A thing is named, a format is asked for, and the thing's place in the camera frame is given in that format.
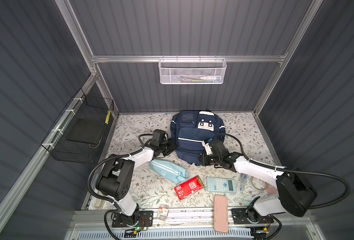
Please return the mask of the teal calculator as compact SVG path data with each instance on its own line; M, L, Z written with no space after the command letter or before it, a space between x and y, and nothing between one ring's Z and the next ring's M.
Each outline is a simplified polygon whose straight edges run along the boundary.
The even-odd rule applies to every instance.
M236 181L234 179L224 179L215 177L207 177L206 189L208 192L214 193L235 194L237 192Z

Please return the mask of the clear pen pack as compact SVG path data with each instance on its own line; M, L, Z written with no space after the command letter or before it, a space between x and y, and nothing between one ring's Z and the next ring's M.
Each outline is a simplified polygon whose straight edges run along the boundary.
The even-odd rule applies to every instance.
M247 185L247 182L248 182L248 175L246 174L240 174L240 178L239 178L239 189L240 191L244 191L246 185Z

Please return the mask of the navy blue student backpack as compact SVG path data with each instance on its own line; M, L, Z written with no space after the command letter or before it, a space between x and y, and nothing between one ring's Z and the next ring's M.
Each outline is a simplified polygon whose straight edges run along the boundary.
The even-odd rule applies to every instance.
M170 130L178 157L196 166L202 165L200 156L206 152L202 142L226 132L223 120L209 110L179 112L172 117Z

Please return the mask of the light teal pencil pouch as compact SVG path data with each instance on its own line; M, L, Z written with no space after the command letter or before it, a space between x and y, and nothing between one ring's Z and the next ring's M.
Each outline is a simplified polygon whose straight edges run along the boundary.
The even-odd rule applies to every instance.
M185 168L169 161L152 160L149 162L149 167L155 173L177 185L186 182L190 178Z

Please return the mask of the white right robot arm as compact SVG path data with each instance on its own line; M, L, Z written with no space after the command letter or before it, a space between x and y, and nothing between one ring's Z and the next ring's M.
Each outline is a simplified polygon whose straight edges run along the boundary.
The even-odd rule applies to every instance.
M302 217L317 197L317 192L304 176L286 172L284 167L255 162L243 153L230 153L222 141L205 140L202 145L206 151L200 156L202 165L249 175L277 191L257 197L247 206L245 215L251 223L257 223L271 214L289 213Z

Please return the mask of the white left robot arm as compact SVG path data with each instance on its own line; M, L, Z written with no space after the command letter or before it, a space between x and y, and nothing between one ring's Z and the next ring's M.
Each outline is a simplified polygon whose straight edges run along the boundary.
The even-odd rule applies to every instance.
M147 142L142 137L150 136ZM141 148L125 155L110 155L92 170L87 180L88 192L95 198L114 204L118 212L127 217L137 216L138 204L129 194L134 170L159 155L174 151L172 140L166 131L154 130L138 137Z

